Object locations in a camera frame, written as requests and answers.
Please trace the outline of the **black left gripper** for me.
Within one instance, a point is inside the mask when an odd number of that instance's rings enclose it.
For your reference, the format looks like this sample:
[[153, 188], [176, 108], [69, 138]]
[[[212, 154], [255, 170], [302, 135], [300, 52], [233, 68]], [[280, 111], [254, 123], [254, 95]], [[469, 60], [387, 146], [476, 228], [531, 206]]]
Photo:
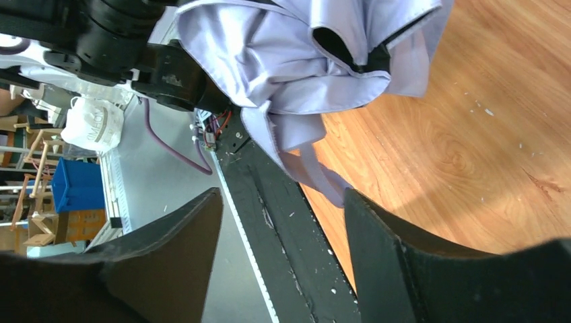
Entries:
[[149, 43], [135, 68], [139, 77], [131, 82], [131, 89], [163, 106], [189, 112], [198, 108], [218, 114], [230, 105], [230, 100], [178, 39], [168, 44]]

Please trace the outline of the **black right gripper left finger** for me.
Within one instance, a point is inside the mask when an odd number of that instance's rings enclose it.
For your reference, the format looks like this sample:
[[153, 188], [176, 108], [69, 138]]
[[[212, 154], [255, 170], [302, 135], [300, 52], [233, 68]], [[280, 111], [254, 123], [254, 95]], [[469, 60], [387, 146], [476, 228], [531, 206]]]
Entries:
[[223, 208], [209, 188], [81, 254], [2, 253], [1, 321], [200, 322]]

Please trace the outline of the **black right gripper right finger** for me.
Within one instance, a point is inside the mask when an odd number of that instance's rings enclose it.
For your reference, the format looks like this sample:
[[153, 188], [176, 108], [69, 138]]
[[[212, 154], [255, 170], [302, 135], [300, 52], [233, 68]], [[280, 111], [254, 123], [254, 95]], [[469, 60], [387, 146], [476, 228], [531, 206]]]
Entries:
[[569, 322], [570, 239], [490, 254], [432, 234], [345, 191], [364, 322]]

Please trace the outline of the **lavender folding umbrella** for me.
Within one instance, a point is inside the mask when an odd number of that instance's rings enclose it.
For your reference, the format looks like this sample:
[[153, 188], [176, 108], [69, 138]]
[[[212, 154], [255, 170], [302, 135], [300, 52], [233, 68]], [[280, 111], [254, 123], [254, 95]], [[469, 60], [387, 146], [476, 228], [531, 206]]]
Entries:
[[183, 48], [241, 109], [254, 142], [292, 179], [342, 207], [349, 187], [322, 165], [322, 116], [383, 94], [425, 94], [452, 1], [187, 1]]

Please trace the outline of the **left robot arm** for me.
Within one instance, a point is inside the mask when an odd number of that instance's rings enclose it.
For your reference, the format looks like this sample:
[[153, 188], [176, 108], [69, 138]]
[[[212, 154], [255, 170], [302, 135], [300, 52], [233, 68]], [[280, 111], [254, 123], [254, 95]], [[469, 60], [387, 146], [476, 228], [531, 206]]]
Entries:
[[180, 1], [2, 1], [1, 32], [21, 38], [1, 47], [1, 81], [36, 89], [24, 76], [24, 51], [45, 47], [40, 65], [79, 79], [132, 90], [175, 110], [220, 113], [229, 99], [184, 51], [181, 41], [149, 39], [168, 8]]

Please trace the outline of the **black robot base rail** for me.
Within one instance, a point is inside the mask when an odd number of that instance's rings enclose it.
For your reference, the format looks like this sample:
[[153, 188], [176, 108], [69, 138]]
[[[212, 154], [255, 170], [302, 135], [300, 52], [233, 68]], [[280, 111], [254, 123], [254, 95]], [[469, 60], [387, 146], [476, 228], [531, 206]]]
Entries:
[[249, 137], [238, 108], [221, 126], [217, 164], [271, 317], [359, 322], [355, 292], [300, 186]]

